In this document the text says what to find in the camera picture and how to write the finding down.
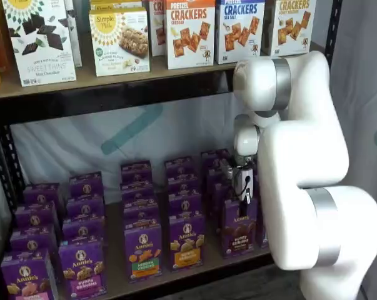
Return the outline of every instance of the sweet thins box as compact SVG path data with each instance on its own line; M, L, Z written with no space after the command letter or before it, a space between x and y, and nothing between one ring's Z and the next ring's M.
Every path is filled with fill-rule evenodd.
M168 68L212 66L215 0L165 0Z
M261 51L264 0L218 0L216 61L235 63Z
M205 223L201 213L186 212L169 217L170 263L172 271L203 264Z
M316 0L266 0L262 51L271 56L309 52Z
M121 166L121 181L123 184L145 180L152 181L150 161L138 161Z
M7 253L1 269L10 300L58 299L48 250Z
M102 242L81 236L62 242L59 248L68 298L88 299L106 294Z
M66 240L79 236L96 236L103 240L105 234L105 217L96 214L79 216L63 221L63 237Z
M59 190L59 183L28 184L23 191L24 202L47 203L53 201L60 216L65 215L64 202Z
M96 214L103 216L105 205L102 196L98 194L83 195L77 198L71 198L66 205L69 218L78 218L82 215Z
M239 200L225 200L223 205L222 252L225 258L253 251L257 200L251 200L247 214L240 216Z
M63 0L3 0L22 86L76 80Z
M124 220L124 247L130 282L162 274L162 232L158 217Z
M69 185L70 195L73 198L89 194L99 194L103 196L101 172L70 177Z

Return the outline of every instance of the cracker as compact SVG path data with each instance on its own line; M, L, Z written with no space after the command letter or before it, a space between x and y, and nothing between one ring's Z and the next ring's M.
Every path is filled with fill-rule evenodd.
M201 36L201 39L204 39L205 41L208 39L209 29L211 25L206 22L202 22L201 30L199 32L199 35Z
M249 37L249 30L247 27L243 28L243 32L241 32L241 35L239 36L238 42L245 47L246 41Z

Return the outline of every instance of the pretzel crackers box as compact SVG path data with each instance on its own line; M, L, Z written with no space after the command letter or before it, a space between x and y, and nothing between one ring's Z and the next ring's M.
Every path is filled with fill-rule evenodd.
M124 220L124 247L130 282L162 274L159 217Z
M267 0L262 51L272 56L308 53L316 0Z
M149 72L149 42L143 7L89 12L97 76Z
M102 242L80 236L63 241L59 248L68 299L88 299L106 294Z
M259 56L264 0L218 0L216 61L218 64Z
M9 300L58 299L47 249L6 253L1 269Z
M215 0L165 0L168 68L212 66Z

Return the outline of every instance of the cereal box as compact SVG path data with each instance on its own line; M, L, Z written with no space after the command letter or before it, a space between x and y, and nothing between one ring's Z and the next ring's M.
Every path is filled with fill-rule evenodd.
M143 7L89 12L97 76L149 72L149 41Z
M168 68L212 66L215 0L165 0Z
M53 201L60 216L65 215L64 202L59 190L59 183L28 184L23 191L24 202L47 203Z
M149 1L149 28L151 28L152 56L166 54L166 33L164 30L163 0Z
M169 217L170 262L172 271L203 264L204 216L185 212Z
M3 0L22 86L76 80L63 0Z
M316 0L266 0L262 51L272 56L309 52Z
M6 253L1 269L10 300L58 299L47 249Z
M162 232L158 217L125 220L124 246L131 282L162 274Z
M79 236L96 236L103 240L105 235L105 217L96 214L67 218L62 227L64 239L74 239Z
M223 205L222 252L225 258L253 251L257 200L247 207L247 214L240 216L240 201L225 200Z
M88 299L106 294L103 245L95 237L63 241L59 248L68 298Z
M216 61L235 63L260 55L264 0L218 0Z
M66 209L68 210L69 218L80 217L81 215L87 214L103 216L105 213L103 198L98 194L71 198L66 205Z
M121 166L121 181L123 184L145 180L152 181L150 161L138 161Z
M70 177L69 185L71 197L79 197L89 194L99 194L103 196L101 172Z

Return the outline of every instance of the white box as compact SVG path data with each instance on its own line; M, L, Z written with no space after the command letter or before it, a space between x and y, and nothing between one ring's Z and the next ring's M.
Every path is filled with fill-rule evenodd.
M145 8L90 11L89 24L97 76L149 71Z
M169 69L212 66L214 0L165 0Z
M218 64L260 55L263 13L264 0L219 0L215 42Z
M149 28L151 29L152 56L166 54L166 33L164 27L163 0L149 1Z
M266 0L262 51L271 56L309 52L316 0Z

